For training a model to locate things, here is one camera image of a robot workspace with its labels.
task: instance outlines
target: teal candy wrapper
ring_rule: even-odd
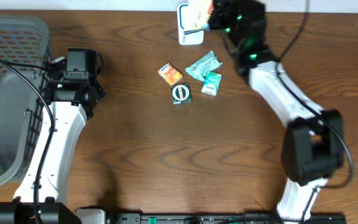
[[[219,68],[223,63],[218,61],[213,51],[210,51],[204,57],[199,59],[196,63],[186,68],[186,72],[189,73],[193,78],[204,82],[207,72]]]

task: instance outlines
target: gray basket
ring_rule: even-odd
[[[49,30],[38,18],[0,16],[0,58],[41,66],[52,60]],[[16,67],[42,91],[47,84],[38,69]],[[14,73],[0,64],[0,185],[23,179],[42,125],[42,104]]]

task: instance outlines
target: black mount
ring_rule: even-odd
[[[40,217],[44,224],[72,223],[81,224],[81,220],[62,203],[53,201],[41,203]],[[21,203],[15,199],[13,202],[0,202],[0,224],[28,224],[35,223],[33,204]]]
[[[321,115],[343,137],[341,114],[332,110],[322,111]],[[332,177],[343,165],[343,146],[317,118],[298,118],[287,126],[282,161],[287,176],[303,186],[318,178]]]
[[[97,77],[103,69],[100,53],[90,49],[68,49],[67,59],[51,62],[48,76],[51,79],[45,89],[45,101],[69,101],[81,105],[88,117],[93,117],[93,108],[106,95]]]
[[[208,21],[211,30],[225,30],[237,48],[233,53],[236,70],[249,85],[249,71],[258,64],[277,61],[265,43],[265,5],[256,0],[214,0]]]
[[[233,224],[283,224],[276,213],[266,211],[248,211],[243,214],[138,214],[121,213],[116,216],[116,224],[219,224],[229,220],[243,218],[244,221]],[[312,215],[305,224],[346,224],[346,218],[341,214]]]

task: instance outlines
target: orange snack wrapper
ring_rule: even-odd
[[[171,63],[164,65],[158,71],[158,74],[171,86],[183,78],[183,75],[177,69],[172,67]]]

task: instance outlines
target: wood grain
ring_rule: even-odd
[[[0,11],[43,19],[56,57],[69,47],[100,51],[107,92],[78,141],[68,179],[68,207],[102,205],[145,213],[270,210],[285,185],[280,163],[285,133],[266,102],[236,75],[217,32],[198,46],[180,46],[174,12]],[[301,14],[269,13],[268,43],[277,54]],[[213,50],[223,66],[217,97],[185,68]],[[193,102],[173,106],[157,70],[171,62],[189,82]],[[356,177],[342,190],[325,190],[315,212],[343,212],[358,223],[358,14],[312,14],[284,61],[313,100],[338,109]],[[332,183],[345,178],[346,168]],[[10,201],[18,183],[0,187]]]

